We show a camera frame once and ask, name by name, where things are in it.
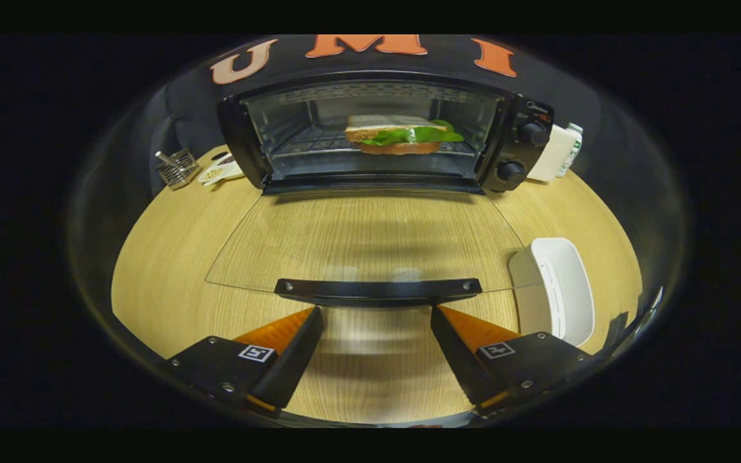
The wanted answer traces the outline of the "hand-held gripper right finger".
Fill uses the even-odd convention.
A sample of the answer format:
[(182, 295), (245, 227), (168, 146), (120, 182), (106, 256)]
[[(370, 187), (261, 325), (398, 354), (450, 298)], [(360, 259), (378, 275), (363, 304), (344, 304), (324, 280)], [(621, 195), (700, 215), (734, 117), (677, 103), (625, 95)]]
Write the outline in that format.
[(441, 305), (430, 311), (430, 328), (481, 415), (535, 401), (593, 366), (592, 355), (551, 333), (519, 334)]

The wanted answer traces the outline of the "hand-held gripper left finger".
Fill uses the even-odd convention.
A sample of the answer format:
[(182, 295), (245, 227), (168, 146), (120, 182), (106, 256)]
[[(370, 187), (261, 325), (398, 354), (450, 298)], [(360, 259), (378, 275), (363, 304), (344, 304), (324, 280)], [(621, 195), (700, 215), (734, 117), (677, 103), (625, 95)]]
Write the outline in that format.
[(324, 327), (321, 308), (309, 307), (235, 339), (209, 335), (162, 366), (226, 406), (277, 415), (288, 407)]

